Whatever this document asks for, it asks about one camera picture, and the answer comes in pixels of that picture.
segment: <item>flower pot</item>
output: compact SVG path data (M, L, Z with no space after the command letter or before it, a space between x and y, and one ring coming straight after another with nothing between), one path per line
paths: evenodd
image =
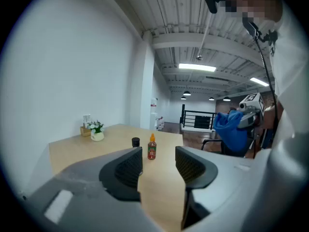
M104 139L104 134L102 132L99 132L99 133L91 132L91 139L93 141L101 141Z

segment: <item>chair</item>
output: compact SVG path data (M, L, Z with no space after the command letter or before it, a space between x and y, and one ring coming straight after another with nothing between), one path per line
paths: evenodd
M229 149L221 139L205 139L203 141L201 150L204 150L204 145L208 142L221 142L221 151L212 151L212 153L233 156L233 157L244 157L247 151L249 150L250 145L253 142L253 138L248 138L245 147L240 151L233 151Z

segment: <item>wooden holder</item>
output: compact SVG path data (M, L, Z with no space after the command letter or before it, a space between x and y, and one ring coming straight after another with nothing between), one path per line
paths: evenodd
M91 135L91 130L90 129L87 129L84 126L81 126L80 129L81 129L81 135L83 137L88 137L88 136Z

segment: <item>ceiling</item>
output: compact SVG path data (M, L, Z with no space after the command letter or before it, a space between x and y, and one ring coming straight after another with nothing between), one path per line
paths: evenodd
M221 97L262 87L250 81L256 77L267 82L260 54L241 19L219 7L211 14L204 0L115 0L143 35L153 36L155 61L172 92L205 93ZM265 34L273 22L255 21ZM203 59L196 56L201 49ZM269 62L268 45L260 44ZM179 63L216 67L215 72L178 68Z

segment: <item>wooden floor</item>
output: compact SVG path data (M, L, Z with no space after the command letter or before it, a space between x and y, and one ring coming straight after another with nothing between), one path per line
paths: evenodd
M180 125L177 123L164 123L164 132L182 134L183 145L195 149L201 149L204 139L210 138L209 133L194 132L194 131L181 131ZM220 143L209 142L204 147L205 151L221 151ZM253 158L253 150L249 150L246 154L247 158Z

